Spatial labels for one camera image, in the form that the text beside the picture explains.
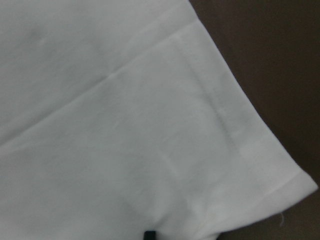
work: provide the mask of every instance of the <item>cotton fabric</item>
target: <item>cotton fabric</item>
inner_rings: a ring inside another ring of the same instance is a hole
[[[317,185],[187,0],[0,7],[0,239],[216,239]]]

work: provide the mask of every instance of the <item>white t-shirt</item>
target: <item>white t-shirt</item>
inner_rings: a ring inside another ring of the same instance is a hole
[[[0,239],[215,239],[317,185],[187,0],[5,0]]]

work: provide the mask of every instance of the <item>dark brown surface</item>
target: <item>dark brown surface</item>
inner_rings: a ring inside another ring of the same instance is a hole
[[[190,0],[235,78],[320,185],[320,1]],[[320,191],[221,240],[320,240]]]

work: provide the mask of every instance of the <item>white fabric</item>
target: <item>white fabric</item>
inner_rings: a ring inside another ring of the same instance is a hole
[[[0,239],[215,239],[317,185],[187,0],[4,0]]]

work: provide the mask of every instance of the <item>sleeve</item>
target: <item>sleeve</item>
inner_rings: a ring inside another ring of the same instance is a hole
[[[207,211],[196,239],[265,219],[314,192],[317,185],[260,118],[204,26],[197,21],[180,39],[234,152],[224,162],[225,175],[207,189]]]

